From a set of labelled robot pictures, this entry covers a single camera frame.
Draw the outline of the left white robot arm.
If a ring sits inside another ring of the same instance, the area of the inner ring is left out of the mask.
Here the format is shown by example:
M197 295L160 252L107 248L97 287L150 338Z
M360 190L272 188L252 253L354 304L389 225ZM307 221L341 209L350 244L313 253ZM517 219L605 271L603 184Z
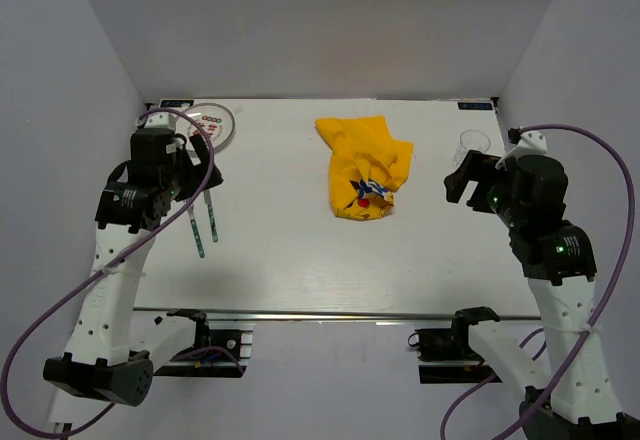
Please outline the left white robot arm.
M182 309L161 316L148 338L133 342L130 327L144 265L156 236L189 210L221 175L205 132L183 139L169 108L139 117L130 158L109 176L95 216L93 278L63 353L46 360L43 377L79 398L138 406L154 373L184 353L199 359L211 347L205 315Z

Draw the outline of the knife with teal handle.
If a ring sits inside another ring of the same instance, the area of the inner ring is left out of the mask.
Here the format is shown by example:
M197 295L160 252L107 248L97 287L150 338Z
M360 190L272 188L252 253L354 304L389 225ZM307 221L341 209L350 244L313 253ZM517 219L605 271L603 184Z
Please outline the knife with teal handle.
M204 193L203 193L203 196L204 196L204 201L205 201L205 204L206 204L206 207L207 207L207 213L208 213L208 219L209 219L209 225L210 225L210 230L211 230L212 241L214 243L217 243L219 241L219 236L218 236L218 231L217 231L215 212L214 212L214 207L213 207L213 202L212 202L212 197L211 197L210 190L209 189L205 190Z

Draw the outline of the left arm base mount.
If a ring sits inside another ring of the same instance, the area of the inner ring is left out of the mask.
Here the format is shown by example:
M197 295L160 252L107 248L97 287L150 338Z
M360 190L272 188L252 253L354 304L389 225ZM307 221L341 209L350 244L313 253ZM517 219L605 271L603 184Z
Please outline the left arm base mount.
M233 378L243 377L251 358L254 328L236 320L212 320L199 310L179 309L157 316L157 326L166 319L187 319L195 324L194 343L173 354L158 367L155 377Z

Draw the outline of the clear drinking glass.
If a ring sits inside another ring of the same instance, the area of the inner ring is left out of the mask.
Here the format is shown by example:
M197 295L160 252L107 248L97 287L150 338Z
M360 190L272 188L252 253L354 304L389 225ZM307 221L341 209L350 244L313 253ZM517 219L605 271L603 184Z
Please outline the clear drinking glass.
M453 166L457 169L470 151L487 153L491 147L490 138L482 131L470 129L462 132L455 149Z

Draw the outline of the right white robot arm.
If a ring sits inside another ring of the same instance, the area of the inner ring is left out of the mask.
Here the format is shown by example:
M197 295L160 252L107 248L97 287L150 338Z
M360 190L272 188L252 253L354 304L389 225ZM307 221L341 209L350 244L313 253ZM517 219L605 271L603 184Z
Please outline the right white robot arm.
M451 344L477 356L494 378L522 397L507 435L529 439L635 439L639 422L612 387L598 321L608 294L597 294L597 268L586 232L565 218L568 178L547 153L544 126L513 128L503 156L468 152L444 180L451 203L497 216L540 314L549 369L542 370L488 307L458 311Z

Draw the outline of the yellow Pikachu cloth placemat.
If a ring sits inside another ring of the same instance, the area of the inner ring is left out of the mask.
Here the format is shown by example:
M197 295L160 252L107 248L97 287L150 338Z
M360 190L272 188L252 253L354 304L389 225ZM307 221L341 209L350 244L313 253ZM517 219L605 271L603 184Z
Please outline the yellow Pikachu cloth placemat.
M414 145L392 137L386 118L320 118L315 128L331 149L329 202L338 218L371 221L390 214L407 181Z

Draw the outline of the round patterned plate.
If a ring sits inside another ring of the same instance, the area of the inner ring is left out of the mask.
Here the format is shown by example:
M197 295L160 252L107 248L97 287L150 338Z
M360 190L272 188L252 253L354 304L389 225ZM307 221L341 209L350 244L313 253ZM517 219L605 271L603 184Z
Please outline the round patterned plate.
M177 108L204 130L216 153L231 142L236 121L228 107L217 102L178 100Z

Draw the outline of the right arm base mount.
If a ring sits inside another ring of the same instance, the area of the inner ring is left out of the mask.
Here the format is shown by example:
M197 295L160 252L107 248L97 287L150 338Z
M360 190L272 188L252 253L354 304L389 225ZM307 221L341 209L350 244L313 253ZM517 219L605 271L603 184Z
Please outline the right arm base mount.
M484 380L501 382L479 355L455 343L450 327L415 329L407 338L407 345L417 354L422 385L475 385Z

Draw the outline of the fork with teal handle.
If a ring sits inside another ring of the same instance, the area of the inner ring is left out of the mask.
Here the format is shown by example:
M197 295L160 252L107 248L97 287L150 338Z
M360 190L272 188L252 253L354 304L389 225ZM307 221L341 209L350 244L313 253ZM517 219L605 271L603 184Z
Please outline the fork with teal handle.
M194 237L194 241L196 244L196 248L198 251L198 255L199 258L205 258L205 250L204 250L204 246L202 243L202 239L201 239L201 235L200 235L200 231L199 231L199 227L196 221L196 217L195 217L195 212L194 212L194 206L190 205L187 210L187 215L189 218L189 222L190 222L190 226L191 226L191 231Z

